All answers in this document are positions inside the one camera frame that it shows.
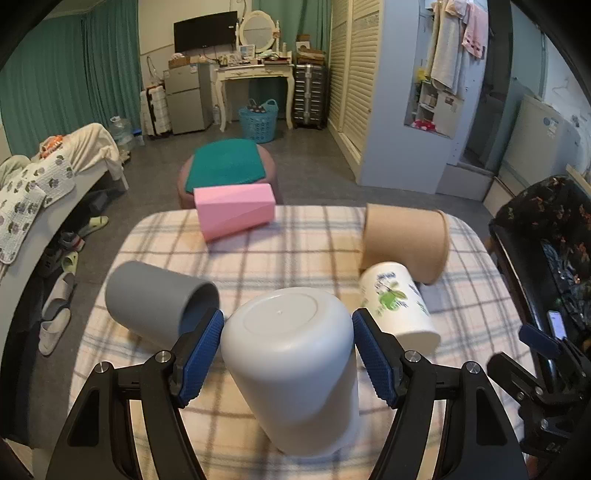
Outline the large water bottle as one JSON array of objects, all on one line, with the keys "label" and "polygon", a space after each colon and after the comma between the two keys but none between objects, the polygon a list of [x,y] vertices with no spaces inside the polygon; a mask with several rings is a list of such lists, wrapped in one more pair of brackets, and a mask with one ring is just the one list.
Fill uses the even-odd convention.
[{"label": "large water bottle", "polygon": [[118,146],[120,155],[128,154],[134,142],[130,121],[118,115],[111,117],[109,119],[109,132]]}]

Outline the white hanging towel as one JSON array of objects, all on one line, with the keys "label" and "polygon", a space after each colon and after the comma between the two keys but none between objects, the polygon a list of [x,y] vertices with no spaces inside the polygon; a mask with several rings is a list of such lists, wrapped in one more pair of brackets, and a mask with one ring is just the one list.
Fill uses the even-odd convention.
[{"label": "white hanging towel", "polygon": [[426,75],[438,89],[456,95],[460,83],[467,1],[434,1]]}]

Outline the small grey refrigerator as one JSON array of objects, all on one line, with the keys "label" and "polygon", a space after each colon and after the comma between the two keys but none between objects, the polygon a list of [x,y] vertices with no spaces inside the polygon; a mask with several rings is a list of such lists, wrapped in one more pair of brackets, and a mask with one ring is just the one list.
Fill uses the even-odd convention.
[{"label": "small grey refrigerator", "polygon": [[213,122],[211,69],[187,64],[163,72],[166,103],[174,135],[204,131]]}]

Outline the white washing machine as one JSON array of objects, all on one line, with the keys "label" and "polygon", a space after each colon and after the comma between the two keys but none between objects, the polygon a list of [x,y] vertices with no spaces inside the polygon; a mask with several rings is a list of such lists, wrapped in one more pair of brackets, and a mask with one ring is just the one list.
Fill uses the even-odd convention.
[{"label": "white washing machine", "polygon": [[526,188],[574,166],[581,150],[575,126],[535,97],[522,99],[498,178],[518,195]]}]

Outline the light grey plastic cup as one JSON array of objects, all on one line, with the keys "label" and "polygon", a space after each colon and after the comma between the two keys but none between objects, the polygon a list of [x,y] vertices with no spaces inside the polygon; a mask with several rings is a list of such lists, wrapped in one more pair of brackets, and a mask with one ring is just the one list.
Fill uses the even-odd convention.
[{"label": "light grey plastic cup", "polygon": [[360,423],[353,321],[335,295],[291,287],[238,308],[221,356],[274,447],[324,457],[353,441]]}]

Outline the green seat cushion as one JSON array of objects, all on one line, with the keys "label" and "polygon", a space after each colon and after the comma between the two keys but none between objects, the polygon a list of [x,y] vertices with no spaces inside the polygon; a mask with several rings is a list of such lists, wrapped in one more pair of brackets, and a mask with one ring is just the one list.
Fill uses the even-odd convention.
[{"label": "green seat cushion", "polygon": [[266,170],[256,142],[228,139],[209,143],[194,151],[184,182],[184,191],[223,185],[252,184],[263,180]]}]

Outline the plaid checked tablecloth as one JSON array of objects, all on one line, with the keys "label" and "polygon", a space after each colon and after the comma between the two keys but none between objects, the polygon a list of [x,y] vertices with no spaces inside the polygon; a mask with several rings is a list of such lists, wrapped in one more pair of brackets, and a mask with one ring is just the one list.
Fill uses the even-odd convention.
[{"label": "plaid checked tablecloth", "polygon": [[[202,238],[190,210],[139,221],[122,242],[116,264],[140,261],[217,286],[223,313],[287,287],[314,287],[361,303],[359,263],[366,213],[346,206],[280,206],[273,223],[214,243]],[[504,352],[526,368],[533,361],[520,342],[521,325],[504,281],[477,233],[448,220],[451,249],[439,281],[422,295],[441,336],[433,361],[486,364]],[[270,444],[221,360],[197,399],[182,411],[192,446],[211,479],[365,479],[384,445],[393,413],[358,374],[360,427],[356,440],[332,456],[297,459]]]}]

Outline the grey slippers pair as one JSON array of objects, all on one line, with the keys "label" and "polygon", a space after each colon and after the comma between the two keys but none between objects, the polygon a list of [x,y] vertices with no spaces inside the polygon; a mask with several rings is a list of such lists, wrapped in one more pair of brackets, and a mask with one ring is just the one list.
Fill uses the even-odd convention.
[{"label": "grey slippers pair", "polygon": [[38,350],[49,356],[55,350],[71,318],[68,307],[75,285],[75,275],[64,271],[55,281],[42,308]]}]

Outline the oval vanity mirror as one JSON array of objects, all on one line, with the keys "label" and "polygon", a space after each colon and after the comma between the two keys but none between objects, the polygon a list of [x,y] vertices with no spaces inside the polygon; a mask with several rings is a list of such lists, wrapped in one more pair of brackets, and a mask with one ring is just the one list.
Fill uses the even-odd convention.
[{"label": "oval vanity mirror", "polygon": [[280,23],[263,10],[253,10],[245,15],[238,28],[240,46],[253,45],[256,54],[273,49],[280,39]]}]

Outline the green curtain behind mirror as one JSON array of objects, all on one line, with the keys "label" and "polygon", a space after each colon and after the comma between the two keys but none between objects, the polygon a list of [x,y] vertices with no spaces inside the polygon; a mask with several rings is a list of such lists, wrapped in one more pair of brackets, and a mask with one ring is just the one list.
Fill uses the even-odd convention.
[{"label": "green curtain behind mirror", "polygon": [[293,51],[298,35],[309,35],[312,49],[329,50],[331,8],[331,0],[252,0],[252,10],[280,22],[280,39]]}]

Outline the smartphone with lit screen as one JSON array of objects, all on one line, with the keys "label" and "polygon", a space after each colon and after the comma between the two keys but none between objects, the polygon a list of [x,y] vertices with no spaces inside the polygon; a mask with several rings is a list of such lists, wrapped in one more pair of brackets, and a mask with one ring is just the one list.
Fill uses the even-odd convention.
[{"label": "smartphone with lit screen", "polygon": [[565,325],[560,312],[549,310],[547,312],[549,325],[553,336],[558,340],[563,340],[567,337]]}]

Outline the green curtain left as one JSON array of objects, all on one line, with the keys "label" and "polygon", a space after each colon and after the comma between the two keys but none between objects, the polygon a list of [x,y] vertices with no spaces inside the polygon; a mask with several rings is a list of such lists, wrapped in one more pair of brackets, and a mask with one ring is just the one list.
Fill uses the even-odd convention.
[{"label": "green curtain left", "polygon": [[103,1],[41,21],[1,69],[1,120],[10,151],[32,156],[52,135],[114,116],[140,127],[138,4]]}]

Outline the blue plastic laundry basket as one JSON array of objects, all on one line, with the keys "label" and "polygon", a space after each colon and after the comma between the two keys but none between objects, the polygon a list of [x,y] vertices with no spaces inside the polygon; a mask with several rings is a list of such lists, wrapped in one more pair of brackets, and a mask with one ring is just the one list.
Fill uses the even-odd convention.
[{"label": "blue plastic laundry basket", "polygon": [[277,113],[279,105],[276,100],[269,99],[259,104],[249,99],[249,103],[238,110],[242,136],[257,144],[273,141],[276,135]]}]

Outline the pink hanging towel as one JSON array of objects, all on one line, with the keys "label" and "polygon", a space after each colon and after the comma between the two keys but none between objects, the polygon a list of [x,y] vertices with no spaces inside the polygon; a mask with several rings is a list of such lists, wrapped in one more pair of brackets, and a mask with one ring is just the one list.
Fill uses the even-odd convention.
[{"label": "pink hanging towel", "polygon": [[462,46],[473,57],[481,60],[488,42],[488,12],[478,4],[468,4],[468,22],[462,40]]}]

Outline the mauve round stool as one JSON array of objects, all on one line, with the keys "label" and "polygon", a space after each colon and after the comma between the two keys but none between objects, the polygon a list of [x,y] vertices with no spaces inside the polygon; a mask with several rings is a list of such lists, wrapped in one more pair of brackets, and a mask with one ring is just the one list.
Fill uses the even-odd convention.
[{"label": "mauve round stool", "polygon": [[276,162],[266,148],[245,139],[211,142],[197,148],[179,171],[176,185],[179,207],[194,207],[195,188],[253,183],[269,184],[276,202],[283,202]]}]

